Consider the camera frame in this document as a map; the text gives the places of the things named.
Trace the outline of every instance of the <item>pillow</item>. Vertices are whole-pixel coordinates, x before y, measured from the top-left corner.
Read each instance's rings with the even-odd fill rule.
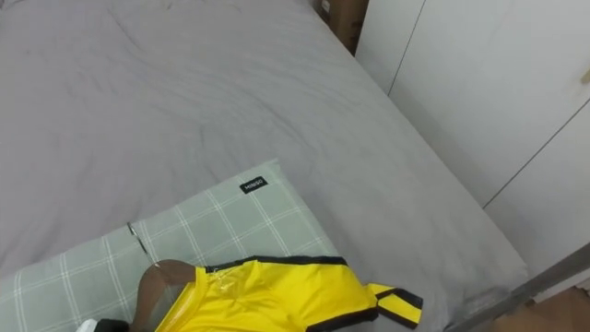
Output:
[[[132,224],[151,259],[217,265],[250,255],[337,255],[271,161]],[[0,322],[16,332],[75,331],[90,318],[131,321],[151,260],[125,226],[0,281]],[[177,296],[169,291],[155,326]]]

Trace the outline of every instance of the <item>floor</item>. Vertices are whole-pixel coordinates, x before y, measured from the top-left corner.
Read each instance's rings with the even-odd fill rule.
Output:
[[[497,319],[491,332],[587,332],[590,331],[590,297],[570,289],[544,302],[523,307]]]

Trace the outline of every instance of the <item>cardboard box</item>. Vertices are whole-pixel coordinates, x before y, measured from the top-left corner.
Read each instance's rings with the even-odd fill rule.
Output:
[[[330,30],[354,55],[369,0],[317,0],[315,8]]]

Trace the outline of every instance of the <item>bed frame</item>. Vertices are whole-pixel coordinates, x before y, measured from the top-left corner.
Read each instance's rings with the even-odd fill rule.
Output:
[[[565,257],[545,272],[525,282],[523,285],[511,291],[510,295],[476,312],[464,320],[450,324],[444,329],[445,332],[463,332],[481,326],[503,314],[508,314],[521,304],[528,302],[542,291],[557,285],[590,268],[590,243],[578,251]]]

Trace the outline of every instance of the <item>metal clip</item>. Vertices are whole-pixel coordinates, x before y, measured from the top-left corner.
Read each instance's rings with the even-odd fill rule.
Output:
[[[137,242],[139,243],[139,246],[141,247],[141,250],[143,250],[144,253],[147,256],[147,259],[149,260],[149,263],[151,263],[151,265],[153,265],[154,267],[159,268],[158,262],[156,262],[156,260],[154,259],[154,257],[152,257],[152,255],[149,254],[148,249],[144,245],[143,241],[141,241],[141,238],[137,234],[136,229],[134,229],[133,226],[131,226],[131,222],[127,222],[127,228],[129,229],[129,231],[131,232],[131,234],[136,237]]]

